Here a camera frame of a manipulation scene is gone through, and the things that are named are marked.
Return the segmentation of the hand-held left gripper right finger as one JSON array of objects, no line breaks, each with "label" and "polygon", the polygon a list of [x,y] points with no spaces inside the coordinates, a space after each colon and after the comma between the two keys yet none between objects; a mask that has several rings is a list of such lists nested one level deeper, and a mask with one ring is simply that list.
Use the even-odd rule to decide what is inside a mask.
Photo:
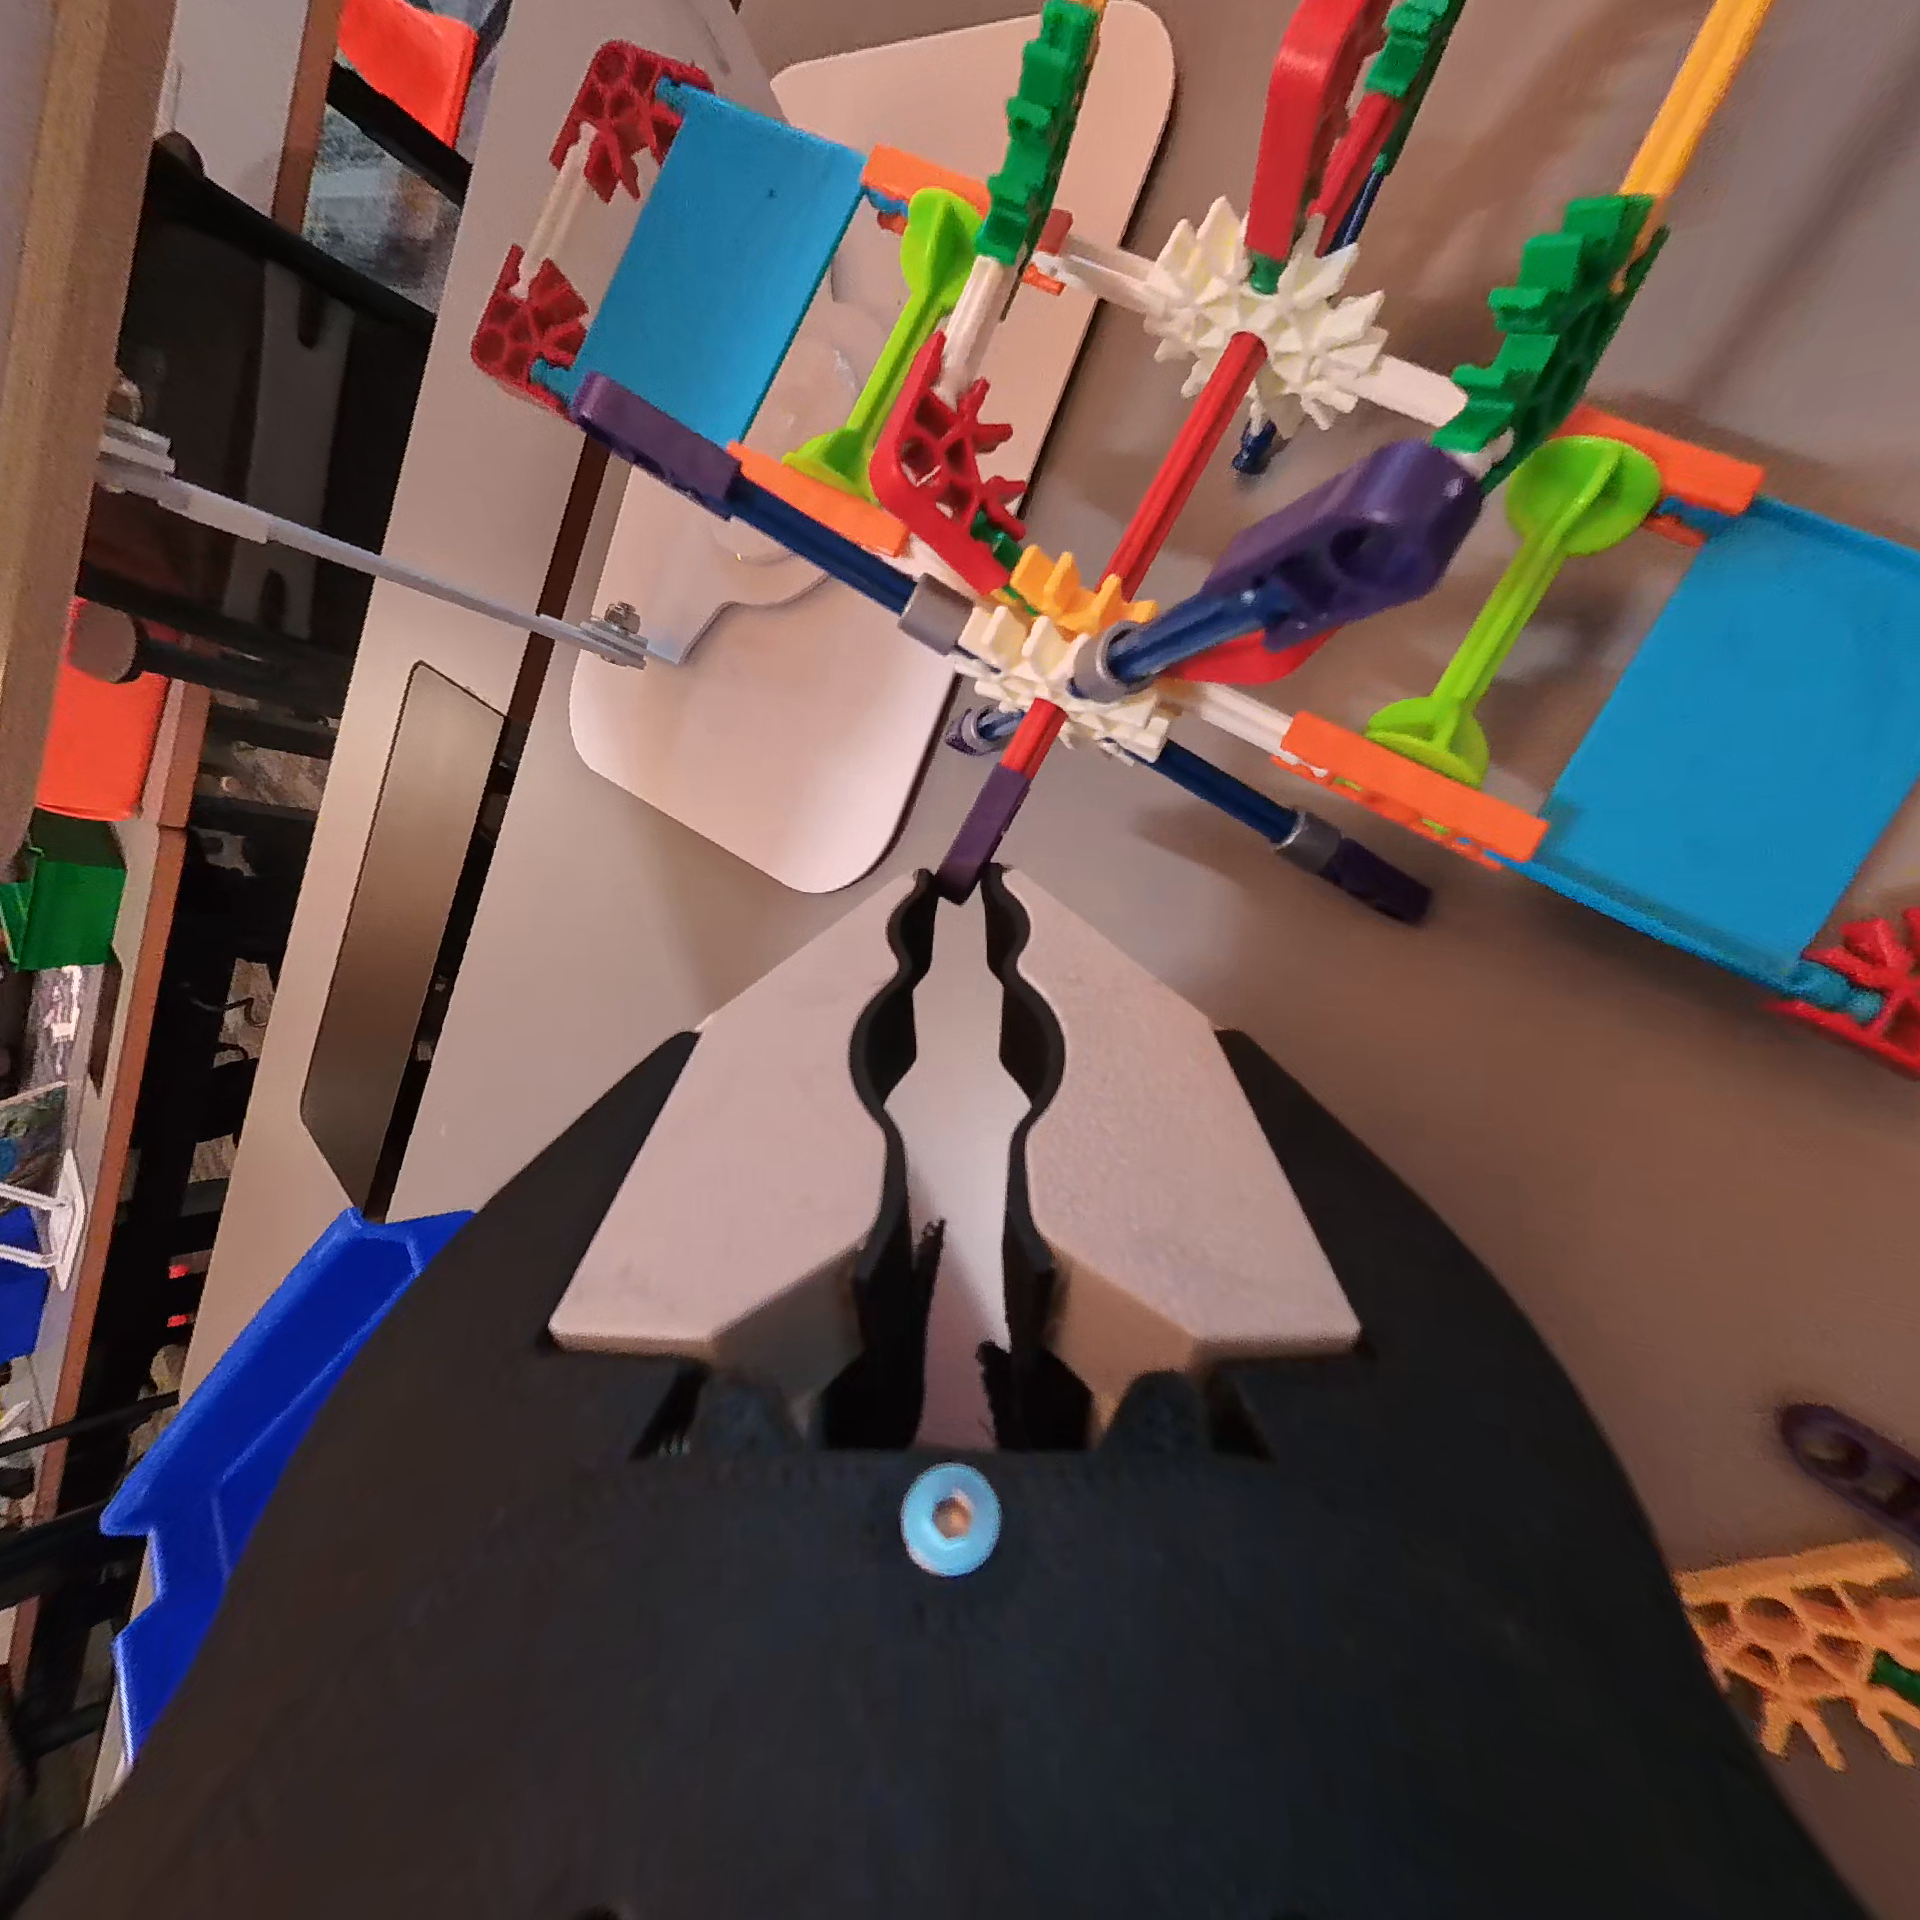
[{"label": "hand-held left gripper right finger", "polygon": [[1359,1320],[1213,1021],[1015,871],[979,885],[998,1068],[998,1450],[1081,1450],[1142,1376],[1318,1361]]}]

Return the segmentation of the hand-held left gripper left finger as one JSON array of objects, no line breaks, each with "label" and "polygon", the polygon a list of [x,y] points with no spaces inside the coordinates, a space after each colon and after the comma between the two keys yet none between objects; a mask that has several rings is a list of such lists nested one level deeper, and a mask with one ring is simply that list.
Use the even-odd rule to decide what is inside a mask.
[{"label": "hand-held left gripper left finger", "polygon": [[771,1386],[822,1442],[923,1412],[943,1226],[916,1233],[890,1098],[918,1057],[939,897],[887,885],[709,1016],[548,1336]]}]

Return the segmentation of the blue rod toy propeller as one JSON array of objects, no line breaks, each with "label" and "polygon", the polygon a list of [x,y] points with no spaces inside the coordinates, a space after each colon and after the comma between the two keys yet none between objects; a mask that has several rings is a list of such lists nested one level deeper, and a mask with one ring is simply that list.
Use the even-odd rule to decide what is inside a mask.
[{"label": "blue rod toy propeller", "polygon": [[1003,443],[1010,428],[982,419],[986,379],[948,400],[943,373],[947,336],[937,331],[918,353],[879,437],[873,488],[887,511],[915,529],[915,539],[933,545],[937,535],[958,535],[943,568],[970,577],[967,592],[933,577],[909,579],[749,480],[735,455],[610,375],[583,375],[564,400],[564,417],[662,489],[721,522],[747,523],[875,603],[950,665],[1025,674],[1003,701],[1027,700],[1029,719],[1055,709],[1058,719],[1041,722],[1052,737],[1073,719],[1115,719],[1123,705],[1153,698],[1166,674],[1220,642],[1255,635],[1268,651],[1281,651],[1429,595],[1481,513],[1481,480],[1469,464],[1429,441],[1394,441],[1260,519],[1236,538],[1205,588],[1172,610],[1118,616],[1081,639],[1062,635],[1058,618],[1041,616],[1002,655],[990,629],[1007,605],[995,595],[1013,573],[962,519],[967,511],[980,511],[1003,538],[1013,535],[1003,507],[1018,488],[979,468],[980,455]]}]

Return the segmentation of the colourful construction toy airplane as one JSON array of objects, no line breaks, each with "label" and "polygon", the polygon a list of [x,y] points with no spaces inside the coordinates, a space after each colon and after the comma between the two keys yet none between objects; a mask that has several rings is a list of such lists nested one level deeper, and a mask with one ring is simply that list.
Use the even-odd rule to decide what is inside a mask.
[{"label": "colourful construction toy airplane", "polygon": [[638,196],[660,162],[668,212],[633,245],[685,265],[703,236],[695,153],[743,194],[749,293],[773,365],[725,373],[671,348],[644,284],[602,317],[551,243],[514,245],[471,357],[509,395],[564,417],[588,373],[665,415],[749,426],[798,346],[851,186],[899,240],[905,303],[847,417],[749,480],[909,579],[961,592],[958,535],[915,539],[875,495],[875,448],[918,353],[942,331],[942,393],[987,383],[1022,293],[1081,293],[1093,316],[1003,538],[962,523],[1013,580],[990,629],[1002,655],[1036,618],[1100,633],[1201,592],[1260,519],[1394,441],[1469,464],[1481,507],[1429,595],[1321,640],[1220,642],[1115,719],[1052,737],[1003,701],[1025,674],[948,664],[974,705],[950,744],[993,768],[953,836],[942,888],[962,899],[995,860],[1049,741],[1111,755],[1246,824],[1281,856],[1375,913],[1417,921],[1427,889],[1303,807],[1235,780],[1171,730],[1213,730],[1381,821],[1515,874],[1650,939],[1751,980],[1775,1010],[1915,1076],[1915,907],[1817,932],[1915,789],[1915,552],[1765,495],[1763,468],[1586,403],[1646,275],[1671,240],[1673,191],[1739,74],[1770,5],[1715,5],[1639,153],[1610,193],[1569,199],[1493,289],[1498,349],[1446,373],[1388,349],[1382,293],[1353,289],[1359,234],[1407,149],[1462,5],[1299,5],[1263,90],[1255,171],[1142,256],[1070,239],[1062,202],[1098,47],[1118,5],[1044,5],[1025,41],[982,176],[892,147],[863,167],[836,145],[785,159],[773,121],[734,119],[690,61],[605,41],[548,160],[583,137],[586,186]]}]

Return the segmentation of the white metal stand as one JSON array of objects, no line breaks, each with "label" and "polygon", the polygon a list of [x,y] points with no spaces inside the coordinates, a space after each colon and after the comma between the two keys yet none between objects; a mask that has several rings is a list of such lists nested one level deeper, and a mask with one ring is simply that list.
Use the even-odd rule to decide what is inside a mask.
[{"label": "white metal stand", "polygon": [[[749,293],[749,217],[695,153],[703,236],[677,263],[633,245],[636,225],[668,212],[660,162],[638,155],[638,196],[612,187],[603,204],[586,186],[583,135],[562,159],[547,152],[605,41],[697,64],[725,104],[773,121],[796,175],[825,160],[822,141],[859,165],[875,149],[948,162],[986,176],[990,147],[1003,149],[1002,108],[1013,95],[1022,44],[1041,15],[986,28],[902,40],[867,53],[796,64],[769,82],[729,5],[511,5],[497,81],[449,265],[422,387],[381,541],[386,563],[485,596],[509,613],[535,609],[571,482],[588,448],[583,432],[535,400],[514,397],[474,360],[497,272],[511,245],[551,243],[566,284],[602,317],[620,281],[658,320],[662,346],[714,348],[725,373],[773,365],[762,311],[774,317],[778,276]],[[1115,245],[1138,204],[1162,145],[1172,97],[1171,41],[1142,5],[1109,9],[1087,105],[1065,170],[1070,239]],[[773,375],[749,426],[734,415],[700,423],[727,448],[741,441],[773,463],[811,434],[842,426],[873,370],[890,324],[902,311],[899,240],[875,210],[842,196],[847,225],[803,320],[798,346]],[[1027,475],[1065,393],[1093,316],[1081,293],[1022,293],[987,354],[990,421],[1013,410],[1015,434],[990,472]],[[803,560],[735,535],[674,499],[655,480],[612,460],[615,522],[603,560],[588,541],[579,592],[588,613],[628,603],[639,633],[687,664],[644,668],[579,656],[561,645],[566,721],[593,773],[654,804],[798,893],[835,893],[869,874],[897,836],[953,672],[897,632],[892,618],[851,588],[825,583]],[[414,648],[401,664],[438,664],[445,679],[503,706],[521,668],[524,633],[404,583],[378,585],[356,664],[372,668],[374,640]]]}]

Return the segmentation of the green plastic box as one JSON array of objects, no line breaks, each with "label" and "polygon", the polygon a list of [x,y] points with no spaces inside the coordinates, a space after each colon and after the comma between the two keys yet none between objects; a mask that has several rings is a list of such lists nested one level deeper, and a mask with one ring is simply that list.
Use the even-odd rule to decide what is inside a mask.
[{"label": "green plastic box", "polygon": [[7,962],[15,971],[95,969],[113,960],[125,866],[41,858],[3,882]]}]

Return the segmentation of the small purple toy piece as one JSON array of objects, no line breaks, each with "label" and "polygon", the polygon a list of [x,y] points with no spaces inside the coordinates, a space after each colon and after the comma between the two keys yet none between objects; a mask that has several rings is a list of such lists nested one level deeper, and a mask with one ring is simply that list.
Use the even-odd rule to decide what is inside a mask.
[{"label": "small purple toy piece", "polygon": [[1886,1533],[1917,1548],[1917,1459],[1877,1428],[1826,1404],[1778,1410],[1791,1463]]}]

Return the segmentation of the yellow connector with green rod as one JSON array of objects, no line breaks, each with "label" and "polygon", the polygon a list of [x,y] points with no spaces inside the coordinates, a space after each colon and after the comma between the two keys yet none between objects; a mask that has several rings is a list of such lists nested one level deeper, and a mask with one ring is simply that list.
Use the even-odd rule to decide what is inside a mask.
[{"label": "yellow connector with green rod", "polygon": [[1722,1693],[1774,1760],[1811,1751],[1845,1772],[1833,1715],[1915,1769],[1917,1596],[1906,1553],[1833,1544],[1676,1573],[1676,1593]]}]

